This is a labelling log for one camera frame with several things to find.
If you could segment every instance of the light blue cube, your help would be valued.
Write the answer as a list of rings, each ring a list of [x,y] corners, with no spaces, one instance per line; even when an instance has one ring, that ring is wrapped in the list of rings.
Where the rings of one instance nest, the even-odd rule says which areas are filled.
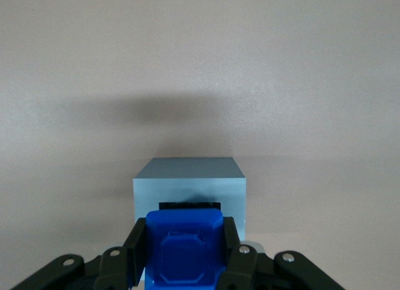
[[[157,157],[133,179],[133,189],[135,220],[159,203],[217,202],[244,240],[246,178],[231,157]]]

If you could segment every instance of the gray background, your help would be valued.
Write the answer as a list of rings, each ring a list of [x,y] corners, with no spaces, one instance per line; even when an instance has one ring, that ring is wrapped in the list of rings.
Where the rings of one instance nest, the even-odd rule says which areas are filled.
[[[0,0],[0,281],[88,261],[153,157],[233,156],[247,238],[400,287],[400,0]]]

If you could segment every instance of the blue plastic part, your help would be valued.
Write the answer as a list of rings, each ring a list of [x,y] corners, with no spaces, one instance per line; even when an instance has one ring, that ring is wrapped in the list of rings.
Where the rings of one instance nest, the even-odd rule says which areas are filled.
[[[146,217],[146,290],[211,290],[225,270],[223,214],[167,209]]]

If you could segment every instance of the box front face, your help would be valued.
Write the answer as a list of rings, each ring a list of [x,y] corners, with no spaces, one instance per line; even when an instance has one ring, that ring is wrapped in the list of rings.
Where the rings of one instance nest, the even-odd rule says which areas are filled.
[[[161,202],[219,202],[223,216],[235,219],[244,240],[246,178],[134,179],[135,220],[158,210]]]

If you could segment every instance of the screw head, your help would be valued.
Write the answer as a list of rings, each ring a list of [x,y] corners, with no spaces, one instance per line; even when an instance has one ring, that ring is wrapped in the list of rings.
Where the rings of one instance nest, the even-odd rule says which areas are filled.
[[[64,266],[70,266],[70,265],[72,265],[72,264],[74,264],[74,263],[75,263],[75,260],[72,259],[72,258],[70,258],[70,259],[66,259],[66,260],[63,262],[62,265],[64,265]]]
[[[239,247],[239,251],[240,251],[242,254],[248,254],[248,253],[250,253],[250,249],[249,249],[247,246],[245,246],[245,245],[242,245],[241,247]]]
[[[282,259],[286,262],[294,262],[295,258],[292,254],[286,253],[282,255]]]
[[[110,256],[111,257],[116,257],[119,255],[119,250],[118,249],[114,249],[113,251],[110,252]]]

